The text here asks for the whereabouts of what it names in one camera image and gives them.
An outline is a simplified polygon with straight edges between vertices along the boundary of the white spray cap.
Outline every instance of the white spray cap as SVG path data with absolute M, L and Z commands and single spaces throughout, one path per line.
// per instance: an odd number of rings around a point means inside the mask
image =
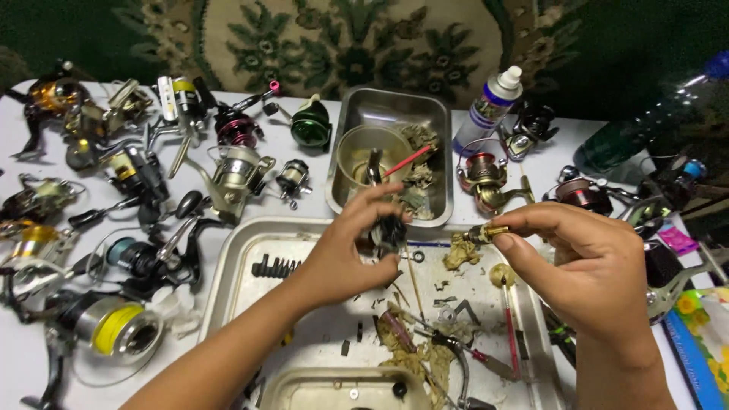
M 518 66 L 511 66 L 499 75 L 499 84 L 503 88 L 513 90 L 519 86 L 519 77 L 521 77 L 521 69 Z

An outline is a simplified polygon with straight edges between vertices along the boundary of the plastic bottle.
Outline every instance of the plastic bottle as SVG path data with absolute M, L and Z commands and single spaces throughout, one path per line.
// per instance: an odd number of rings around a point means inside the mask
M 608 171 L 641 152 L 653 139 L 677 128 L 707 102 L 717 83 L 729 78 L 729 51 L 722 51 L 652 109 L 631 120 L 613 121 L 592 135 L 574 153 L 574 164 L 586 174 Z
M 471 104 L 469 117 L 458 129 L 453 138 L 453 149 L 460 153 L 466 144 L 490 136 L 506 117 L 514 102 L 521 96 L 524 87 L 519 82 L 521 69 L 511 66 L 501 74 L 494 74 L 483 85 L 483 95 Z M 468 146 L 465 154 L 472 154 L 480 144 Z

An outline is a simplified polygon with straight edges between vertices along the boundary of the hand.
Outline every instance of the hand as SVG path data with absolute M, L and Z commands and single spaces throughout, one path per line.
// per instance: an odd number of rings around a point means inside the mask
M 516 209 L 492 223 L 516 233 L 498 235 L 494 244 L 579 334 L 610 346 L 650 334 L 643 241 L 628 223 L 554 202 Z M 556 248 L 555 266 L 521 238 L 532 234 Z
M 402 213 L 400 206 L 380 201 L 382 196 L 401 190 L 401 183 L 382 184 L 350 200 L 321 235 L 306 261 L 286 280 L 296 281 L 313 308 L 340 303 L 397 277 L 399 255 L 390 254 L 376 265 L 365 265 L 354 241 L 378 217 L 396 214 L 405 223 L 413 220 Z

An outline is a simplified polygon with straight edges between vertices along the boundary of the white table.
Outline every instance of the white table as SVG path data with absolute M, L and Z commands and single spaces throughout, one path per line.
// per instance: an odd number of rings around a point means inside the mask
M 20 83 L 15 86 L 15 90 L 25 92 L 31 83 L 32 81 Z M 97 102 L 105 104 L 106 94 L 99 85 L 88 83 L 86 86 L 88 86 L 93 98 Z M 247 95 L 238 93 L 214 93 L 214 95 L 220 101 L 229 104 L 247 97 Z M 295 112 L 296 108 L 301 104 L 301 101 L 301 98 L 281 98 L 278 100 L 278 103 L 287 111 Z M 323 101 L 323 103 L 329 111 L 330 118 L 333 121 L 332 124 L 336 127 L 336 122 L 339 118 L 340 102 Z M 251 108 L 247 113 L 255 116 L 265 133 L 265 138 L 257 145 L 259 153 L 276 158 L 278 160 L 278 169 L 288 160 L 295 158 L 304 160 L 309 165 L 311 171 L 311 187 L 313 188 L 313 193 L 300 200 L 298 210 L 292 211 L 289 209 L 288 203 L 279 200 L 277 196 L 274 196 L 272 191 L 267 190 L 268 194 L 260 204 L 250 204 L 246 207 L 243 217 L 245 219 L 276 215 L 315 218 L 334 217 L 334 213 L 324 200 L 324 183 L 330 157 L 324 154 L 310 156 L 299 151 L 288 129 L 274 122 L 269 122 L 260 111 L 259 105 Z M 453 112 L 453 134 L 455 134 L 464 118 L 466 118 L 466 112 Z M 16 163 L 12 158 L 8 158 L 12 153 L 20 151 L 28 138 L 28 131 L 23 119 L 23 109 L 16 101 L 10 98 L 0 98 L 0 124 L 2 124 L 1 135 L 4 142 L 3 153 L 0 154 L 0 168 L 3 168 L 6 172 L 3 177 L 0 177 L 0 191 L 3 193 L 2 199 L 20 190 L 17 176 L 22 172 L 29 172 L 38 177 L 63 177 L 80 181 L 87 186 L 90 195 L 83 195 L 76 204 L 67 208 L 66 217 L 79 214 L 90 208 L 105 208 L 122 199 L 120 194 L 111 185 L 101 179 L 80 179 L 64 162 L 63 156 L 66 148 L 58 132 L 52 131 L 49 128 L 43 130 L 46 151 L 48 152 L 45 159 L 55 165 L 38 166 L 27 163 Z M 555 178 L 562 166 L 572 163 L 572 153 L 577 146 L 598 130 L 602 124 L 596 121 L 584 120 L 557 119 L 554 121 L 553 125 L 559 126 L 561 130 L 553 138 L 548 149 L 531 154 L 522 163 L 523 171 L 529 176 L 531 187 L 537 200 L 539 200 L 544 192 L 554 186 Z M 209 126 L 209 130 L 212 131 L 212 124 Z M 168 140 L 170 141 L 169 144 L 161 144 L 158 142 L 156 149 L 159 153 L 160 161 L 164 166 L 168 166 L 172 162 L 179 144 L 179 139 L 174 136 L 163 139 L 163 142 Z M 215 145 L 214 133 L 209 132 L 202 146 L 190 151 L 190 157 L 205 166 L 210 173 L 214 170 L 214 164 L 207 158 L 205 148 L 212 145 Z M 454 167 L 457 159 L 458 156 L 454 155 Z M 517 164 L 510 166 L 508 182 L 504 189 L 509 190 L 519 187 L 520 176 L 520 166 Z M 458 183 L 454 183 L 453 186 L 456 187 L 456 192 L 454 193 L 455 206 L 453 208 L 453 216 L 449 220 L 449 223 L 475 225 L 485 222 L 485 219 L 477 213 L 472 197 L 463 193 Z M 202 180 L 196 171 L 185 165 L 180 168 L 177 176 L 168 182 L 168 187 L 172 198 L 176 200 L 179 200 L 191 189 L 206 192 Z M 518 198 L 508 204 L 506 209 L 514 209 L 523 204 L 523 200 Z M 133 215 L 133 211 L 131 210 L 125 212 L 127 213 L 120 212 L 118 217 L 122 215 Z M 135 217 L 132 217 L 129 220 L 121 222 L 106 220 L 101 225 L 84 233 L 74 248 L 69 262 L 75 262 L 83 255 L 89 253 L 113 229 L 134 226 L 135 219 Z M 677 220 L 676 223 L 679 227 L 683 227 L 680 220 Z M 203 286 L 196 295 L 198 306 L 201 308 L 205 306 L 210 290 L 210 279 L 217 263 L 219 250 L 229 232 L 230 230 L 228 229 L 210 229 L 202 235 L 200 246 L 203 258 Z M 140 239 L 143 238 L 141 234 L 137 234 L 136 236 Z M 4 252 L 9 248 L 7 243 L 0 246 L 2 246 L 0 250 L 4 250 Z M 686 266 L 691 266 L 699 264 L 700 259 L 697 254 L 692 253 L 684 256 L 682 262 Z M 711 287 L 712 285 L 707 274 L 697 276 L 694 279 L 694 283 L 697 288 Z M 694 409 L 693 400 L 671 352 L 663 329 L 660 326 L 655 326 L 653 332 L 658 341 L 666 366 L 666 375 L 668 377 L 671 394 L 678 408 Z M 188 336 L 182 340 L 176 340 L 170 336 L 166 337 L 157 354 L 143 371 L 113 387 L 103 389 L 89 388 L 79 383 L 70 372 L 66 372 L 65 380 L 67 388 L 63 405 L 68 410 L 116 409 L 132 396 L 135 391 L 154 377 L 154 375 L 159 373 L 187 350 L 191 349 L 196 340 L 195 335 Z M 2 372 L 0 373 L 0 409 L 27 409 L 25 406 L 19 404 L 18 400 L 24 395 L 42 394 L 47 381 L 47 356 L 45 351 L 41 325 L 21 325 L 17 322 L 14 314 L 10 310 L 0 309 L 0 366 L 2 368 Z M 93 365 L 93 361 L 87 355 L 82 355 L 78 351 L 77 349 L 77 359 L 74 360 L 76 363 L 75 366 L 79 374 L 87 382 L 105 384 L 121 379 L 131 372 L 128 368 L 96 368 Z M 563 381 L 565 389 L 565 396 L 570 399 L 574 397 L 576 375 L 558 349 L 554 351 L 560 378 Z

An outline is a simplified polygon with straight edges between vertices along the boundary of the green fishing reel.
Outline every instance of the green fishing reel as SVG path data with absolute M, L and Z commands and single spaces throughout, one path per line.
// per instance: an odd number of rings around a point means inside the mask
M 263 112 L 269 117 L 280 112 L 291 126 L 291 136 L 301 147 L 319 148 L 323 152 L 329 152 L 332 124 L 329 122 L 327 108 L 319 99 L 319 94 L 314 94 L 293 115 L 275 102 L 266 104 Z

